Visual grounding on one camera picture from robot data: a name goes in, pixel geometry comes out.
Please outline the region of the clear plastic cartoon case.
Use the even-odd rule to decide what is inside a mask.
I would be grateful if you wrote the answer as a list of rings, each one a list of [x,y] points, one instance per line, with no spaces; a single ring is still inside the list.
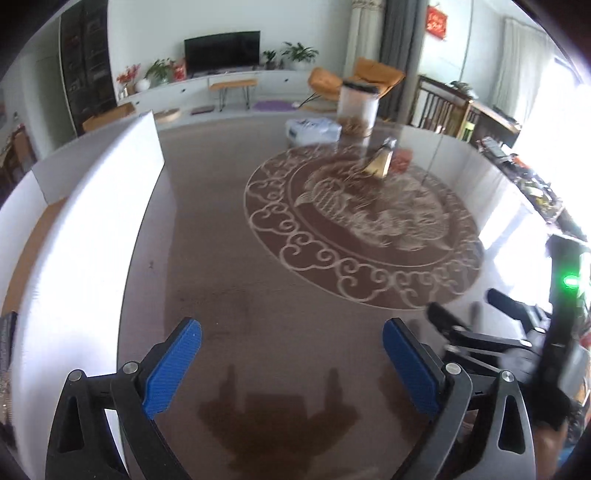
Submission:
[[[290,119],[286,122],[287,140],[291,145],[304,146],[338,142],[342,125],[324,117]]]

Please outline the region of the white cardboard storage box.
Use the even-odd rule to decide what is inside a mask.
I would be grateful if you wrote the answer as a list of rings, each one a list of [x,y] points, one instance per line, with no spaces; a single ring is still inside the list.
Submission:
[[[12,422],[21,465],[45,475],[50,430],[67,375],[117,365],[124,291],[140,226],[164,166],[150,113],[127,117],[66,146],[89,154],[33,267],[19,309]]]

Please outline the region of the brown cardboard box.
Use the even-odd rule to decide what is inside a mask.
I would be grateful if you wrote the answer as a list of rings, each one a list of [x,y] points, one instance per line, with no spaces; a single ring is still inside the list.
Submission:
[[[136,110],[132,103],[124,103],[105,113],[92,116],[85,120],[82,123],[82,129],[85,133],[89,133],[121,118],[133,115],[135,112]]]

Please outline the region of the clear jar with black lid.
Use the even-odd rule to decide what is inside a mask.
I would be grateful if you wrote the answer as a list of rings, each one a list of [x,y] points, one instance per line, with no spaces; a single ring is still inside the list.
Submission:
[[[369,83],[342,81],[339,91],[337,122],[342,134],[368,138],[372,135],[379,107],[379,89]]]

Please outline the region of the red flower arrangement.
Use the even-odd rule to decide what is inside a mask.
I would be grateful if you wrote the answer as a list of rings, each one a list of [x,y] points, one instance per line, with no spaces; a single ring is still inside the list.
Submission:
[[[125,70],[116,77],[116,82],[120,87],[120,97],[125,98],[129,95],[129,88],[135,81],[140,69],[139,64],[127,66]]]

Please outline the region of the orange lounge chair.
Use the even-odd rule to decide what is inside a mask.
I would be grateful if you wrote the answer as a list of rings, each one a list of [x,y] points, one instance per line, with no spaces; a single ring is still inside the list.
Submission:
[[[315,67],[311,70],[311,75],[308,78],[311,95],[301,102],[300,106],[318,99],[338,102],[339,91],[343,83],[373,87],[378,92],[378,97],[382,98],[401,84],[405,77],[406,74],[401,70],[363,57],[356,59],[353,75],[345,78],[339,77],[325,68]]]

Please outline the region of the small wooden bench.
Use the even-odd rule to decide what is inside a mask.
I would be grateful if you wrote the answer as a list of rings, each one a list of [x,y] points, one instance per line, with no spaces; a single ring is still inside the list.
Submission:
[[[257,86],[257,82],[254,78],[223,81],[218,83],[212,83],[208,86],[208,90],[211,93],[216,93],[218,98],[219,111],[223,111],[228,101],[228,93],[230,90],[239,90],[242,92],[242,98],[245,102],[245,110],[249,111],[252,102],[250,101],[250,91]]]

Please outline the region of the purple floor mat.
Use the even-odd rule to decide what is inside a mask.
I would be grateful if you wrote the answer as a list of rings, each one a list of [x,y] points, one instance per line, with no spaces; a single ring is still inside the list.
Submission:
[[[296,111],[297,107],[294,107],[293,102],[283,100],[263,100],[256,102],[256,104],[253,105],[252,110],[266,113],[281,113]]]

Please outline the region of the white tv cabinet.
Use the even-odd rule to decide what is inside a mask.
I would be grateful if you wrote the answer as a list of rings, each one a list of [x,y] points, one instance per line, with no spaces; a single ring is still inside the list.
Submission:
[[[117,105],[130,103],[137,112],[214,105],[249,110],[256,102],[280,100],[301,102],[311,94],[307,71],[257,70],[204,75],[162,84],[121,98]]]

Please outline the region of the black flat television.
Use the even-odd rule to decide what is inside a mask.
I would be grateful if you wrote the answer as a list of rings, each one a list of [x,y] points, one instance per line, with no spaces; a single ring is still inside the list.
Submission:
[[[260,32],[240,31],[186,39],[186,73],[193,76],[254,67],[260,59]]]

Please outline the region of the potted green plant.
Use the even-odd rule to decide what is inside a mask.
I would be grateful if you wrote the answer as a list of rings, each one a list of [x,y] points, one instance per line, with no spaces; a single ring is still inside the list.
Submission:
[[[304,46],[301,42],[285,42],[281,56],[287,62],[290,69],[304,71],[311,68],[318,57],[318,49],[311,46]]]

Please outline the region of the black display cabinet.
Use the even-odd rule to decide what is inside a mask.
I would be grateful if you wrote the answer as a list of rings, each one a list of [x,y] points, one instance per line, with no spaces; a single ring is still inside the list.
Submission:
[[[59,19],[63,87],[75,133],[116,106],[107,35],[107,0],[79,1]]]

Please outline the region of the red wall decoration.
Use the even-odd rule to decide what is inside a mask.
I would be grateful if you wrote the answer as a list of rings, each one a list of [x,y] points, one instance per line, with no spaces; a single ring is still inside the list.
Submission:
[[[437,7],[429,5],[427,8],[426,31],[438,38],[444,40],[447,35],[448,15]]]

